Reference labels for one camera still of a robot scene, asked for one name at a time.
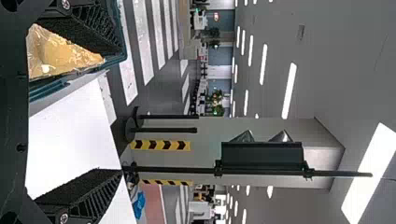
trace yellow warning tape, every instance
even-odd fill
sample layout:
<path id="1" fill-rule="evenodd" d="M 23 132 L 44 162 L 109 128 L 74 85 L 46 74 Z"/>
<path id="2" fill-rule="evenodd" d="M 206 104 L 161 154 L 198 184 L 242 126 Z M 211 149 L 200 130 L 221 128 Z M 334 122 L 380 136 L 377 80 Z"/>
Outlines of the yellow warning tape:
<path id="1" fill-rule="evenodd" d="M 151 151 L 191 151 L 191 142 L 168 140 L 134 140 L 130 144 L 134 150 Z"/>
<path id="2" fill-rule="evenodd" d="M 142 179 L 141 182 L 147 185 L 193 186 L 193 182 L 190 180 Z"/>

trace fluorescent light panel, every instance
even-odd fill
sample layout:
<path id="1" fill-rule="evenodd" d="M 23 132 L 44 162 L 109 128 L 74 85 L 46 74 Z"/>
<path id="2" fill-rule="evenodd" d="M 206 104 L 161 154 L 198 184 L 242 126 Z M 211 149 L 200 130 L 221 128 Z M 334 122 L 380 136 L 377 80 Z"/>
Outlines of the fluorescent light panel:
<path id="1" fill-rule="evenodd" d="M 232 70 L 234 70 L 235 69 L 235 57 L 233 57 L 233 67 L 232 67 Z"/>
<path id="2" fill-rule="evenodd" d="M 235 101 L 233 101 L 233 118 L 235 118 Z"/>
<path id="3" fill-rule="evenodd" d="M 242 224 L 247 223 L 247 210 L 244 209 L 244 214 L 242 215 Z"/>
<path id="4" fill-rule="evenodd" d="M 245 30 L 242 31 L 242 47 L 241 47 L 241 54 L 245 54 Z"/>
<path id="5" fill-rule="evenodd" d="M 273 192 L 274 192 L 274 186 L 268 186 L 268 188 L 267 188 L 267 195 L 268 195 L 268 198 L 269 198 L 269 199 L 272 198 Z"/>
<path id="6" fill-rule="evenodd" d="M 247 196 L 250 194 L 250 185 L 247 185 Z"/>
<path id="7" fill-rule="evenodd" d="M 238 216 L 238 201 L 235 201 L 235 208 L 233 210 L 233 215 Z"/>
<path id="8" fill-rule="evenodd" d="M 387 170 L 396 151 L 396 146 L 393 143 L 394 139 L 396 139 L 396 132 L 379 123 L 358 170 L 359 172 L 372 173 L 373 177 L 355 178 L 341 206 L 341 210 L 350 224 L 359 223 L 383 174 Z"/>
<path id="9" fill-rule="evenodd" d="M 264 44 L 262 46 L 262 68 L 260 70 L 260 85 L 264 84 L 265 65 L 267 62 L 267 51 L 268 51 L 268 46 Z"/>
<path id="10" fill-rule="evenodd" d="M 251 57 L 253 56 L 253 35 L 250 36 L 250 41 L 248 45 L 248 61 L 247 64 L 250 67 L 251 66 Z"/>
<path id="11" fill-rule="evenodd" d="M 248 90 L 245 90 L 244 116 L 248 114 Z"/>
<path id="12" fill-rule="evenodd" d="M 283 102 L 282 119 L 287 119 L 289 115 L 291 95 L 293 93 L 294 79 L 296 78 L 297 65 L 290 64 L 288 84 L 286 86 L 285 101 Z"/>
<path id="13" fill-rule="evenodd" d="M 238 82 L 238 64 L 235 65 L 235 73 L 233 74 L 233 83 Z"/>
<path id="14" fill-rule="evenodd" d="M 241 27 L 238 26 L 236 29 L 236 47 L 239 49 L 239 35 L 241 34 Z"/>

